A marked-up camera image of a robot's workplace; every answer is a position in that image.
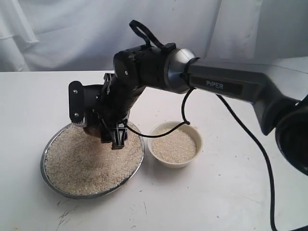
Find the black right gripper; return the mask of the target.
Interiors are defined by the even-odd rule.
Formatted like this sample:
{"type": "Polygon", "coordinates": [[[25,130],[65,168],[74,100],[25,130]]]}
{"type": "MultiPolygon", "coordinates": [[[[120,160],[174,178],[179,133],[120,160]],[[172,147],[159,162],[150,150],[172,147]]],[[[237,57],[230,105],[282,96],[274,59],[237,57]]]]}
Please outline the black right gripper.
{"type": "Polygon", "coordinates": [[[99,119],[101,143],[112,142],[113,150],[124,148],[128,138],[126,117],[143,91],[137,80],[111,73],[104,75],[103,84],[84,86],[86,117],[99,119]]]}

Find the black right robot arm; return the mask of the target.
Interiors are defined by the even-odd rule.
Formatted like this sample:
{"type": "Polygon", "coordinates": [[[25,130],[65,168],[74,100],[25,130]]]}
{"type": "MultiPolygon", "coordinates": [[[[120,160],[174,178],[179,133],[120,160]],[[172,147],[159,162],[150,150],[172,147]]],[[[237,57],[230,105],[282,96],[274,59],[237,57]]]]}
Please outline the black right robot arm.
{"type": "Polygon", "coordinates": [[[271,65],[209,61],[187,49],[139,46],[113,58],[114,73],[95,86],[84,131],[112,142],[146,87],[174,93],[201,89],[251,103],[264,135],[275,131],[285,159],[308,172],[308,76],[271,65]]]}

